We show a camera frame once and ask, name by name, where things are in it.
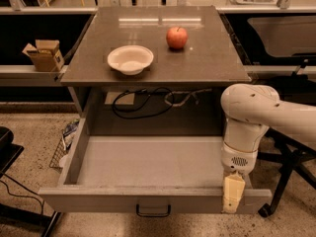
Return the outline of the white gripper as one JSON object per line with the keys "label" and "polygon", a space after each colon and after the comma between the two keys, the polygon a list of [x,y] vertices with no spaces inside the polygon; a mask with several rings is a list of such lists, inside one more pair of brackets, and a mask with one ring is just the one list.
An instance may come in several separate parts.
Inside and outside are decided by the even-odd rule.
{"label": "white gripper", "polygon": [[250,174],[256,164],[258,152],[243,152],[229,147],[221,148],[223,175],[222,211],[235,213],[243,196],[246,182],[242,175]]}

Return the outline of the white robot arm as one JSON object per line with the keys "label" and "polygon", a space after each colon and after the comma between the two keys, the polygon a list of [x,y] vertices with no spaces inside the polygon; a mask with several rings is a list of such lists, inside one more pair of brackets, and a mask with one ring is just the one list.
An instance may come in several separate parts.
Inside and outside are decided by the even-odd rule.
{"label": "white robot arm", "polygon": [[316,151],[316,107],[287,102],[267,85],[234,84],[220,98],[225,114],[221,147],[222,211],[235,213],[253,171],[262,138],[273,134],[300,151]]}

